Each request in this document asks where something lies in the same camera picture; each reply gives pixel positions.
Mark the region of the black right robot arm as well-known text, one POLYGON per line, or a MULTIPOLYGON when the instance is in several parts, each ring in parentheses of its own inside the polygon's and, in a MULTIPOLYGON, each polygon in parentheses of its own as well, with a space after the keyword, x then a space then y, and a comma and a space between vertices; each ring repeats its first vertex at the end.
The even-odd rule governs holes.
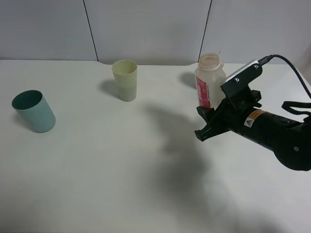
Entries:
POLYGON ((197 107, 206 122, 196 137, 205 141, 232 131, 272 151, 287 168, 311 169, 311 120, 298 122, 260 109, 261 94, 246 90, 233 98, 224 98, 216 108, 197 107))

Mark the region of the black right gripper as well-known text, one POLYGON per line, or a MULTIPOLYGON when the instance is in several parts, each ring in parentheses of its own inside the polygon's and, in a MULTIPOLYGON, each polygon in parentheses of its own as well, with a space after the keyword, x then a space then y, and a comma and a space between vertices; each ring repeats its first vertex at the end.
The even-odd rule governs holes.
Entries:
POLYGON ((206 126, 194 131, 197 139, 205 141, 214 136, 232 131, 251 141, 270 140, 270 114, 251 107, 236 111, 225 97, 217 109, 198 106, 199 116, 206 121, 206 126))

